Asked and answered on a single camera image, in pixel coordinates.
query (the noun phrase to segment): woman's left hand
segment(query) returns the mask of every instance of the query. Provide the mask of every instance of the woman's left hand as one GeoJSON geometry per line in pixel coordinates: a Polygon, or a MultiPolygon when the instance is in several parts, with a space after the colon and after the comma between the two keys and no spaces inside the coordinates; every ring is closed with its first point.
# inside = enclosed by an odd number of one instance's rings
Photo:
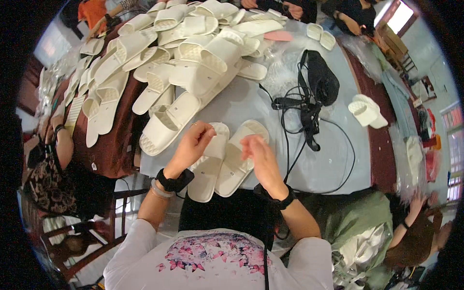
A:
{"type": "Polygon", "coordinates": [[[166,178],[176,179],[202,155],[216,131],[211,124],[198,121],[182,137],[171,161],[164,168],[166,178]]]}
{"type": "Polygon", "coordinates": [[[293,19],[295,20],[300,20],[301,17],[303,16],[303,8],[301,8],[298,5],[291,4],[290,2],[284,2],[284,5],[287,5],[289,7],[289,12],[293,19]]]}

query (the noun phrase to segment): hand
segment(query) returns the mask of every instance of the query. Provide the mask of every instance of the hand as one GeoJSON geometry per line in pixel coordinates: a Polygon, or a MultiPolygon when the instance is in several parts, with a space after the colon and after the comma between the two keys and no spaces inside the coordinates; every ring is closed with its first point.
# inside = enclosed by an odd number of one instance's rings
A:
{"type": "Polygon", "coordinates": [[[295,20],[300,20],[301,17],[303,16],[303,8],[301,8],[298,5],[291,4],[290,2],[284,2],[284,5],[287,5],[289,7],[289,12],[293,19],[295,20]]]}
{"type": "Polygon", "coordinates": [[[256,5],[256,0],[242,0],[241,3],[245,9],[258,8],[258,5],[256,5]]]}
{"type": "Polygon", "coordinates": [[[438,202],[438,192],[432,191],[430,197],[427,199],[428,206],[433,206],[438,202]]]}
{"type": "Polygon", "coordinates": [[[450,237],[451,229],[453,227],[453,223],[451,221],[447,222],[446,224],[441,227],[440,232],[438,233],[437,238],[437,246],[438,250],[443,248],[450,237]]]}
{"type": "Polygon", "coordinates": [[[359,24],[354,21],[352,18],[347,16],[344,13],[340,13],[338,15],[338,18],[343,20],[345,24],[347,25],[348,29],[354,34],[354,35],[361,35],[361,27],[359,24]]]}
{"type": "Polygon", "coordinates": [[[64,116],[63,115],[58,115],[56,117],[53,117],[50,120],[50,124],[52,125],[53,130],[55,130],[58,125],[63,125],[63,122],[64,122],[64,116]]]}
{"type": "Polygon", "coordinates": [[[426,200],[427,196],[422,196],[419,190],[415,191],[411,203],[409,204],[409,213],[417,217],[426,200]]]}
{"type": "Polygon", "coordinates": [[[205,151],[216,131],[211,124],[198,121],[182,137],[171,161],[164,168],[166,178],[176,179],[179,175],[194,164],[205,151]]]}
{"type": "Polygon", "coordinates": [[[276,157],[269,145],[259,135],[248,135],[242,140],[242,160],[253,159],[255,175],[269,195],[284,200],[289,192],[282,181],[276,157]]]}

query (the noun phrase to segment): red object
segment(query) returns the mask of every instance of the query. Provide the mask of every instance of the red object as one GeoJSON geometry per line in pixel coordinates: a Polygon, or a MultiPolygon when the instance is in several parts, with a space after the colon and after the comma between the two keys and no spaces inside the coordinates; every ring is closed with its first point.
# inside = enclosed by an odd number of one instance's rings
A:
{"type": "Polygon", "coordinates": [[[430,121],[432,122],[432,136],[435,136],[435,116],[430,109],[427,109],[427,113],[429,113],[430,121]]]}

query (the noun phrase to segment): plastic bag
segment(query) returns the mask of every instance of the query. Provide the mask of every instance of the plastic bag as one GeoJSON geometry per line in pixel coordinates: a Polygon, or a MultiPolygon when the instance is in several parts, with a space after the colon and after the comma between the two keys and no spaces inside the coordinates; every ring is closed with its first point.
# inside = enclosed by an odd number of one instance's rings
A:
{"type": "MultiPolygon", "coordinates": [[[[395,156],[397,195],[401,197],[402,203],[409,204],[412,196],[414,195],[414,191],[427,191],[425,155],[422,153],[423,158],[418,165],[417,177],[415,177],[416,180],[413,180],[413,174],[411,173],[406,149],[407,139],[400,134],[400,129],[396,123],[393,124],[388,131],[392,140],[392,147],[395,156]]],[[[418,136],[411,136],[409,138],[419,139],[418,136]]]]}
{"type": "Polygon", "coordinates": [[[380,62],[370,47],[370,43],[365,43],[360,37],[350,35],[341,35],[338,39],[342,42],[343,47],[347,48],[364,67],[364,72],[368,77],[374,80],[376,84],[382,83],[382,68],[380,62]]]}

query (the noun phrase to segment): wrist strap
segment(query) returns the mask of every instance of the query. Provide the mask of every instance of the wrist strap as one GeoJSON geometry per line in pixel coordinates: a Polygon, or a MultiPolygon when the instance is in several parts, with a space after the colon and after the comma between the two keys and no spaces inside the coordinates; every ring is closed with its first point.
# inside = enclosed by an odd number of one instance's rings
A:
{"type": "Polygon", "coordinates": [[[410,226],[407,225],[405,220],[403,220],[403,226],[406,228],[406,230],[409,230],[409,228],[410,228],[410,226]]]}

